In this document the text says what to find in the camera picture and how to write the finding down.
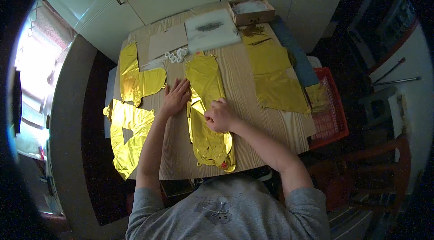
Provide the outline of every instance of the person's right hand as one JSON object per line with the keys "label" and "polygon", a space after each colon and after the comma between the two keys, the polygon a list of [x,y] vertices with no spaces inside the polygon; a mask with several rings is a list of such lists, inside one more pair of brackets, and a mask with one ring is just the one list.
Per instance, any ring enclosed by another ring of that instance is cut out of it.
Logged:
{"label": "person's right hand", "polygon": [[215,132],[231,131],[234,123],[240,120],[225,98],[212,101],[211,108],[205,111],[203,116],[205,116],[208,127]]}

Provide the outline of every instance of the chair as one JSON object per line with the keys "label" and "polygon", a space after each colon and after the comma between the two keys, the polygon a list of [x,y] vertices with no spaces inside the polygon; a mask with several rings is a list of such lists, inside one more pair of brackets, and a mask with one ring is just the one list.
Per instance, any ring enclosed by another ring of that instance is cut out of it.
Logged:
{"label": "chair", "polygon": [[[390,86],[367,97],[359,99],[358,104],[365,107],[366,119],[368,121],[363,126],[363,129],[372,128],[392,116],[388,98],[395,95],[395,93],[396,88],[394,86]],[[381,111],[379,115],[375,115],[376,113],[374,112],[374,109],[372,109],[372,106],[374,106],[376,110]]]}
{"label": "chair", "polygon": [[[373,160],[398,149],[399,161],[386,164],[373,164]],[[396,193],[391,205],[371,205],[360,201],[350,201],[350,206],[361,210],[390,212],[396,215],[405,199],[410,180],[411,155],[405,135],[373,147],[345,155],[343,158],[346,173],[355,181],[352,192],[362,194]]]}
{"label": "chair", "polygon": [[[385,154],[398,149],[399,161],[379,164]],[[396,215],[405,199],[410,179],[411,156],[405,135],[373,147],[350,153],[340,161],[326,160],[307,168],[314,185],[326,196],[327,210],[348,203],[360,210],[391,212]],[[396,193],[391,205],[373,205],[351,200],[350,194]]]}

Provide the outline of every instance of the curtain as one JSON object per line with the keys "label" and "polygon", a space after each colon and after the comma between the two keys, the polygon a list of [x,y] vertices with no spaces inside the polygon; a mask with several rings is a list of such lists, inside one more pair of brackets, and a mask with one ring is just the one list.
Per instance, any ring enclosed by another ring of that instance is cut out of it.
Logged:
{"label": "curtain", "polygon": [[15,58],[23,92],[21,130],[15,139],[21,154],[44,159],[49,136],[46,117],[74,36],[74,29],[46,0],[35,2],[22,28]]}

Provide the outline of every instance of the stool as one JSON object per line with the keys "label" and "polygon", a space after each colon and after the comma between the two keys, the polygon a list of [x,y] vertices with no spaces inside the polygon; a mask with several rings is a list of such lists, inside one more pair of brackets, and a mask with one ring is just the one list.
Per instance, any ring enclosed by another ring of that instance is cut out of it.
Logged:
{"label": "stool", "polygon": [[[366,119],[368,120],[368,123],[363,125],[363,129],[372,128],[392,117],[388,98],[395,95],[395,93],[396,88],[394,86],[391,86],[375,92],[374,94],[371,94],[367,97],[359,99],[358,104],[365,107]],[[380,113],[380,115],[376,115],[376,113],[374,113],[374,110],[372,109],[372,104],[382,104],[384,109]]]}

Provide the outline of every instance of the wooden table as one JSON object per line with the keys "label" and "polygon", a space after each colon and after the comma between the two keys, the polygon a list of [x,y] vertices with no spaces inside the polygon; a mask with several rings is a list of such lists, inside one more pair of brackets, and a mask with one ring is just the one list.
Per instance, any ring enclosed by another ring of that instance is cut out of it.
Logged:
{"label": "wooden table", "polygon": [[[226,2],[217,2],[197,7],[182,12],[163,20],[144,26],[128,36],[122,44],[122,49],[128,44],[137,42],[138,63],[140,71],[163,67],[167,72],[167,83],[173,85],[175,79],[183,78],[185,74],[184,64],[171,64],[169,60],[155,59],[148,62],[148,49],[150,36],[165,31],[172,26],[183,23],[187,18],[200,15],[209,11],[226,8]],[[277,40],[269,24],[264,24],[270,37]],[[220,73],[223,80],[225,95],[234,110],[240,117],[250,124],[264,130],[281,143],[288,146],[296,154],[309,150],[306,137],[315,134],[312,118],[305,118],[300,113],[279,111],[275,109],[261,109],[256,98],[253,74],[250,61],[244,44],[237,43],[230,46],[205,51],[205,54],[217,55]],[[187,61],[192,60],[192,55],[186,56]],[[292,68],[288,69],[288,75],[295,76]],[[143,109],[155,109],[155,113],[163,102],[164,92],[144,97]],[[121,100],[119,90],[119,73],[116,74],[114,98]],[[236,156],[235,172],[252,169],[265,165],[256,152],[239,136],[233,135]],[[171,117],[166,126],[163,154],[161,157],[160,180],[177,180],[189,178],[202,178],[225,174],[223,170],[215,166],[196,165],[197,160],[193,154],[187,125],[187,112],[182,109]],[[136,170],[129,179],[135,179]]]}

